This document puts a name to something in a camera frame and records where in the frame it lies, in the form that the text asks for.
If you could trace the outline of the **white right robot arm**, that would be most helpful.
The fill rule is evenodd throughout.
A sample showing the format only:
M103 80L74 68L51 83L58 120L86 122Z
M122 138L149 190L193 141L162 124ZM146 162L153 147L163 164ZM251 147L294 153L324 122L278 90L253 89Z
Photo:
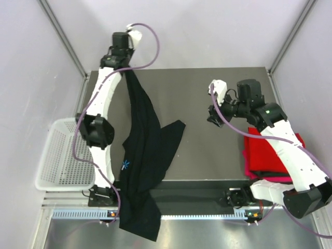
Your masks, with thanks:
M208 94L212 98L208 121L230 126L239 134L266 141L285 166L292 182L274 183L255 179L242 188L242 199L248 205L259 200L279 204L295 218L301 219L331 203L331 176L319 161L297 139L287 115L277 103L266 103L260 82L246 79L237 83L232 98L227 83L212 80ZM258 134L243 132L231 126L232 118L244 118Z

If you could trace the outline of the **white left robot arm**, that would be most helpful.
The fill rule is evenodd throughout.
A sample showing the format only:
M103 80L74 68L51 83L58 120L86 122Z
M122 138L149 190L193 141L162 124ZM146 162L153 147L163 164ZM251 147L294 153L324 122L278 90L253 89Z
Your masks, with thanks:
M116 203L118 194L109 188L115 177L112 172L110 148L115 131L108 121L108 109L122 74L129 68L131 58L142 39L137 30L115 32L112 44L100 60L98 78L92 96L81 114L77 114L75 137L78 135L86 142L92 158L79 159L76 156L76 140L73 139L73 156L81 162L92 164L95 171L94 184L104 188L100 200L105 205Z

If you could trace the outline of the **black t shirt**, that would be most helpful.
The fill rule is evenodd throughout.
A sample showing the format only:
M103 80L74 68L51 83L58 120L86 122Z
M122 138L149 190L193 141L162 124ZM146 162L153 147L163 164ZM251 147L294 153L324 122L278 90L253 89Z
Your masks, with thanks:
M120 171L120 229L157 241L161 212L151 190L164 179L186 125L160 125L153 104L133 70L125 72L131 107L131 129L123 142Z

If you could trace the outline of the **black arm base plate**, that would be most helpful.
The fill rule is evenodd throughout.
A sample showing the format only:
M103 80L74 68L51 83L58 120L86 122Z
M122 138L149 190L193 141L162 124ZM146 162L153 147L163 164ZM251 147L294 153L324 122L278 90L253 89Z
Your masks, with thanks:
M116 181L115 187L89 189L88 207L119 208L122 220L162 215L222 215L237 209L258 209L241 188L245 180Z

